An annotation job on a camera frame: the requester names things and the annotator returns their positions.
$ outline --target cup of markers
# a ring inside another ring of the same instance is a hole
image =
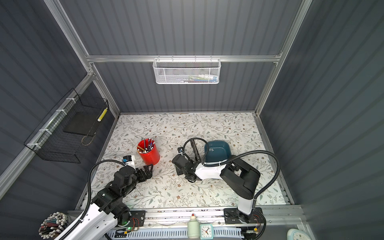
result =
[[[55,212],[40,225],[39,235],[43,239],[55,239],[70,223],[70,217],[64,213]]]
[[[155,141],[152,138],[144,138],[144,140],[139,142],[137,145],[137,152],[146,165],[155,165],[160,160],[159,151],[157,150]]]

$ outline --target green bottle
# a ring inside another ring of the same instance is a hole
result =
[[[195,214],[192,214],[188,222],[187,235],[189,238],[200,238],[200,223],[196,220]]]

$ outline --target square clock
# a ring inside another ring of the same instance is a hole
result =
[[[213,239],[214,228],[212,224],[200,224],[200,239]]]

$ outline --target black wire basket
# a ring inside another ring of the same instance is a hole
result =
[[[43,160],[80,163],[108,111],[108,101],[76,95],[56,111],[48,126],[38,130],[39,137],[31,134],[24,145]]]

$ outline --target bundle of pencils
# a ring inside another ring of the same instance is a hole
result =
[[[152,138],[149,138],[148,140],[144,138],[144,148],[137,146],[137,152],[138,153],[149,153],[155,144],[155,141]]]
[[[39,228],[39,235],[43,239],[55,239],[69,224],[70,218],[61,212],[55,212],[43,221]]]

